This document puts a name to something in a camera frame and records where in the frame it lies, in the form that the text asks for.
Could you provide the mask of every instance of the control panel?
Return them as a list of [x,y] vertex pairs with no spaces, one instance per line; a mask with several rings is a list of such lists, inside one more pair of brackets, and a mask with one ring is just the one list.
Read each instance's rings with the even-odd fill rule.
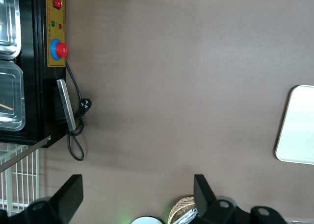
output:
[[65,67],[68,54],[65,0],[46,0],[46,17],[48,67]]

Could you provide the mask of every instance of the white wire rack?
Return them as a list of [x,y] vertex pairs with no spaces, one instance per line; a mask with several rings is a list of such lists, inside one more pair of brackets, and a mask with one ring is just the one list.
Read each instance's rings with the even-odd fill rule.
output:
[[[26,151],[29,146],[0,143],[0,165]],[[23,211],[39,198],[38,149],[8,167],[0,175],[0,209],[9,216]]]

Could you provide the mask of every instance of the white panel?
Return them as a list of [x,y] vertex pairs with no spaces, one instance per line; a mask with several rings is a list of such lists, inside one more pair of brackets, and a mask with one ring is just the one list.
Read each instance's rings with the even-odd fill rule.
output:
[[314,86],[292,91],[276,155],[282,161],[314,164]]

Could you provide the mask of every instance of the woven basket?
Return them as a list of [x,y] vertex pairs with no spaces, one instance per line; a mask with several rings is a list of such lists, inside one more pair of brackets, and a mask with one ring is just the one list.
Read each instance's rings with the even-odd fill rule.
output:
[[186,197],[179,200],[176,205],[171,209],[168,224],[174,223],[180,217],[182,217],[185,213],[190,211],[195,207],[194,197]]

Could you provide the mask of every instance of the cable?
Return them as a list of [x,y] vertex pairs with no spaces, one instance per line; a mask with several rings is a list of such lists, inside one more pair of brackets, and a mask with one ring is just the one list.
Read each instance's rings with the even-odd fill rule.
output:
[[[76,113],[75,117],[74,117],[74,120],[75,122],[76,121],[79,121],[79,125],[77,126],[77,128],[70,132],[69,130],[67,130],[67,135],[68,135],[68,149],[69,149],[69,153],[70,155],[77,161],[83,161],[84,159],[84,150],[82,148],[82,146],[80,145],[80,143],[78,142],[77,140],[77,136],[81,135],[84,131],[84,122],[83,122],[83,119],[82,119],[82,116],[85,115],[85,113],[90,109],[91,105],[92,105],[92,102],[90,101],[90,99],[82,99],[82,96],[81,96],[81,93],[80,93],[80,90],[79,90],[79,87],[78,87],[78,84],[77,82],[75,81],[75,78],[73,76],[73,73],[70,69],[70,66],[68,64],[68,62],[66,62],[66,67],[67,67],[67,70],[70,74],[70,77],[74,83],[74,86],[76,88],[76,91],[78,93],[78,99],[79,99],[79,108],[78,108],[78,112]],[[78,149],[81,153],[81,157],[78,158],[74,155],[73,151],[72,151],[72,148],[71,148],[71,137],[73,138],[74,142],[76,143],[76,145],[78,146]]]

